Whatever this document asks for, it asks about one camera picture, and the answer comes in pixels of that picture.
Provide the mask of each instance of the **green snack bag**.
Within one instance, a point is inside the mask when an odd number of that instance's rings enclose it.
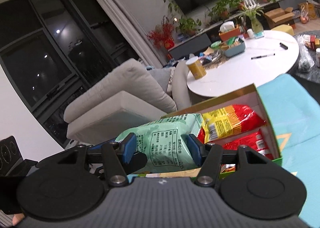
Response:
[[[136,151],[146,154],[148,162],[138,172],[175,172],[197,168],[193,162],[184,135],[198,136],[203,119],[192,113],[164,118],[128,129],[117,138],[121,142],[130,132],[137,136]]]

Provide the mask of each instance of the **floor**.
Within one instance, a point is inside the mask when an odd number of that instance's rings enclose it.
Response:
[[[295,34],[299,34],[305,31],[320,30],[320,18],[316,20],[310,20],[306,24],[296,23],[296,29],[294,30]]]

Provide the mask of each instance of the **hand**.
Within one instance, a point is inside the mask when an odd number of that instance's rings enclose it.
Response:
[[[21,220],[24,218],[24,214],[16,214],[12,218],[12,224],[13,226],[17,225]]]

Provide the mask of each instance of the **marble tabletop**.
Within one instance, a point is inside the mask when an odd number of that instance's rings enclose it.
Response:
[[[316,35],[316,38],[320,38],[320,30],[306,31],[301,34]],[[310,49],[308,49],[308,51],[309,51],[309,54],[312,56],[314,62],[316,62],[316,51],[313,51]],[[298,72],[298,70],[296,70],[294,74],[300,78],[306,79],[307,81],[312,81],[320,84],[320,68],[318,68],[316,65],[312,67],[310,72],[300,73]]]
[[[217,68],[206,70],[207,74],[195,80],[191,72],[187,77],[188,88],[201,96],[218,97],[252,83],[259,87],[283,73],[296,63],[299,46],[291,35],[265,30],[265,37],[246,39],[243,53],[229,59]],[[275,53],[274,56],[252,60],[251,57]]]

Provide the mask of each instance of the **sofa cushion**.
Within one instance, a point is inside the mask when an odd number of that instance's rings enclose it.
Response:
[[[162,69],[153,69],[148,72],[151,76],[157,81],[157,83],[161,86],[163,91],[167,93],[168,84],[171,76],[171,68],[162,68]]]
[[[129,59],[70,103],[63,118],[70,123],[120,91],[126,91],[166,113],[177,110],[175,102],[145,67]]]
[[[165,114],[121,91],[71,122],[67,137],[82,143],[99,144],[116,138],[127,129],[158,120]]]

